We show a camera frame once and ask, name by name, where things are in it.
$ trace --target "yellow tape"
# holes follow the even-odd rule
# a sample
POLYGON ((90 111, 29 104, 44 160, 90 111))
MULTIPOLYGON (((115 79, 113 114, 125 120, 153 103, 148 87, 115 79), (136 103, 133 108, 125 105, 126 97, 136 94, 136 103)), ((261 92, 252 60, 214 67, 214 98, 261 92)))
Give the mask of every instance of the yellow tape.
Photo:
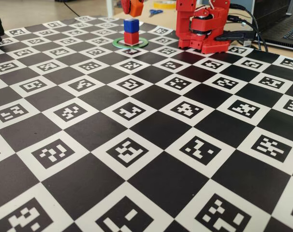
POLYGON ((155 1, 154 8, 157 9, 175 9, 176 1, 166 0, 166 1, 155 1))

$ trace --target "floor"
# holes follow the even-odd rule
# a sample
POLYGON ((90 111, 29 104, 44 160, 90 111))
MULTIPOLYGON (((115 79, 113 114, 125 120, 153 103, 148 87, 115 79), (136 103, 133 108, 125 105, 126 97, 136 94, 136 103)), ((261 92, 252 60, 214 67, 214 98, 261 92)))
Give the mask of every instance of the floor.
MULTIPOLYGON (((79 15, 106 15, 105 0, 76 0, 68 3, 79 15)), ((73 18, 62 2, 54 0, 0 0, 0 18, 5 30, 73 18)))

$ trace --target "laptop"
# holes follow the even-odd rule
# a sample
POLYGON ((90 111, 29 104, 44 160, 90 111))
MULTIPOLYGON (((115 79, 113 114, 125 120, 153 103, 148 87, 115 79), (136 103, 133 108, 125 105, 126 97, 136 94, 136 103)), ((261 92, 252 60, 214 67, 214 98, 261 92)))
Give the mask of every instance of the laptop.
POLYGON ((266 43, 293 50, 293 16, 287 14, 291 0, 255 0, 254 17, 266 43))

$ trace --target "stacked cubes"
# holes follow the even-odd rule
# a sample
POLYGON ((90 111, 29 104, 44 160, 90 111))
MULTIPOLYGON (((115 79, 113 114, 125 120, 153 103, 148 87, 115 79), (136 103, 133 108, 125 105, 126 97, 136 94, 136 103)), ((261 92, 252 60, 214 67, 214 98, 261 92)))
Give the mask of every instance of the stacked cubes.
POLYGON ((139 43, 139 20, 135 18, 124 19, 124 41, 127 45, 139 43))

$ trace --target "scissors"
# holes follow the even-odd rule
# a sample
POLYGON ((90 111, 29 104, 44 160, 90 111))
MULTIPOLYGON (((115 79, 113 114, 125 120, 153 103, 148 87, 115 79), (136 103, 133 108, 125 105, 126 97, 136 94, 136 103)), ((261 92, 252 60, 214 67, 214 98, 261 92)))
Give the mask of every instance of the scissors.
POLYGON ((150 10, 150 16, 149 17, 152 17, 153 15, 157 15, 159 13, 163 13, 162 10, 150 10))

